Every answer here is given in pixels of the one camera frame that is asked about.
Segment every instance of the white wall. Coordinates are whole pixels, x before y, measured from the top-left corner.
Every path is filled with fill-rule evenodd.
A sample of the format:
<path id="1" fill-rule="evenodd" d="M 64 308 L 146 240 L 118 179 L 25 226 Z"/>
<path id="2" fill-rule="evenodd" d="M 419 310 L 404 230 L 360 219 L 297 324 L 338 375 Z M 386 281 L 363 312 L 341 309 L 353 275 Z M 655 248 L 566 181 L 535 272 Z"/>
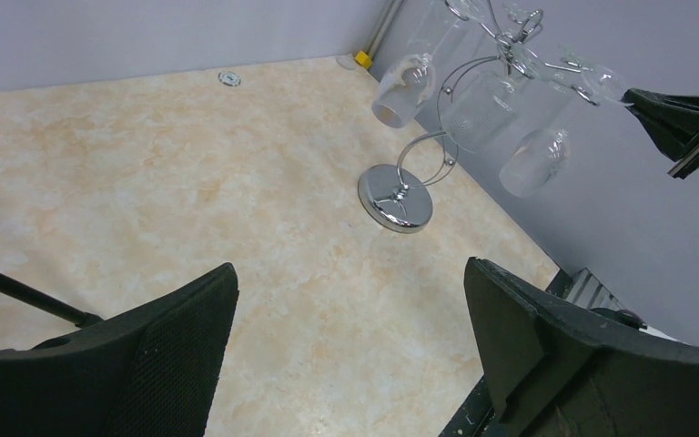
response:
<path id="1" fill-rule="evenodd" d="M 379 77 L 402 53 L 429 2 L 410 0 L 401 8 L 372 74 Z M 494 3 L 507 23 L 501 2 Z M 633 86 L 699 95 L 699 2 L 518 3 L 545 11 L 545 30 L 530 44 L 538 55 L 557 60 L 556 45 L 565 43 L 622 72 Z M 463 47 L 451 63 L 466 60 L 472 49 Z M 699 170 L 684 181 L 666 176 L 673 163 L 623 108 L 575 102 L 564 118 L 572 160 L 534 198 L 514 198 L 498 178 L 518 133 L 480 154 L 463 154 L 461 164 L 563 268 L 588 267 L 651 325 L 699 345 Z M 419 120 L 437 126 L 432 103 Z"/>
<path id="2" fill-rule="evenodd" d="M 0 0 L 0 90 L 360 50 L 382 0 Z"/>

